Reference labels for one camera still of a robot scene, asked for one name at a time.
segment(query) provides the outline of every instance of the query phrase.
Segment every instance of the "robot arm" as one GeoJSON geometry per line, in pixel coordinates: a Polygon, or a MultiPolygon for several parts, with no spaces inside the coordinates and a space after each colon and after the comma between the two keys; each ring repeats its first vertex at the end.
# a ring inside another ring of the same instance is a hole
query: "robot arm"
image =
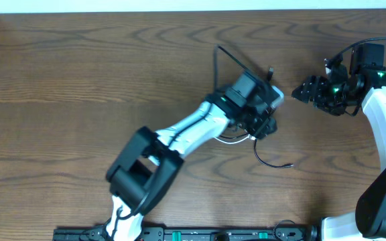
{"type": "Polygon", "coordinates": [[[103,236],[134,241],[141,233],[144,215],[167,192],[183,158],[227,127],[242,126],[256,139],[275,132],[271,115],[282,102],[280,90],[246,70],[225,93],[209,95],[179,123],[155,133],[146,127],[139,129],[107,173],[114,208],[103,236]],[[141,155],[158,166],[155,173],[136,160],[141,155]]]}
{"type": "Polygon", "coordinates": [[[311,76],[292,96],[339,116],[348,106],[366,114],[375,136],[381,174],[360,197],[355,212],[322,221],[322,240],[386,239],[386,67],[384,46],[359,44],[352,49],[350,72],[339,54],[326,65],[328,79],[311,76]]]}

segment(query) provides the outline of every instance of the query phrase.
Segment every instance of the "wood grain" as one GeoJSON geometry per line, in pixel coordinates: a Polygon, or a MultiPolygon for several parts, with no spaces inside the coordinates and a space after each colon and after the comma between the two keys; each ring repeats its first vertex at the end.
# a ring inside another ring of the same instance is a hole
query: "wood grain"
{"type": "MultiPolygon", "coordinates": [[[[290,93],[324,74],[324,58],[384,35],[386,10],[0,15],[0,240],[106,221],[107,168],[139,127],[167,127],[198,107],[215,43],[259,74],[275,68],[287,97],[259,154],[296,167],[258,164],[251,142],[209,141],[146,220],[247,227],[353,211],[379,173],[367,119],[327,115],[290,93]]],[[[239,72],[220,56],[221,84],[239,72]]]]}

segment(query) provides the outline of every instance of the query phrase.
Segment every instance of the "green connector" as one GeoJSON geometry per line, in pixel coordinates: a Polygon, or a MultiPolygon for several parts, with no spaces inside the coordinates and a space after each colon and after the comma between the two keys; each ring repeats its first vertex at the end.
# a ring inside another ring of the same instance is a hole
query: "green connector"
{"type": "Polygon", "coordinates": [[[259,239],[265,239],[265,238],[267,238],[267,232],[260,232],[259,239]]]}
{"type": "Polygon", "coordinates": [[[181,232],[173,232],[172,233],[172,241],[181,241],[181,232]]]}

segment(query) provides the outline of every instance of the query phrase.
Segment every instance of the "wooden table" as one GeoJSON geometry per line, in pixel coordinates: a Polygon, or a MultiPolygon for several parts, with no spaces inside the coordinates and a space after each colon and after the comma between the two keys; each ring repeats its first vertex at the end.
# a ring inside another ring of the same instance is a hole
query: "wooden table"
{"type": "MultiPolygon", "coordinates": [[[[146,220],[249,227],[353,211],[379,174],[369,122],[290,94],[324,74],[324,58],[376,36],[386,10],[0,15],[0,240],[106,221],[110,164],[139,127],[176,123],[212,91],[215,43],[259,74],[275,68],[286,98],[259,154],[296,166],[260,165],[251,141],[209,141],[146,220]]],[[[220,83],[234,82],[240,70],[219,57],[220,83]]]]}

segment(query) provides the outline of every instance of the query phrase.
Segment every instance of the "white backdrop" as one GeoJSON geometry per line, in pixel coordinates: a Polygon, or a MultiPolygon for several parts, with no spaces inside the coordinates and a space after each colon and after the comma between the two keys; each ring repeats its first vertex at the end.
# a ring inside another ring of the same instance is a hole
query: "white backdrop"
{"type": "Polygon", "coordinates": [[[0,13],[376,8],[386,0],[0,0],[0,13]]]}

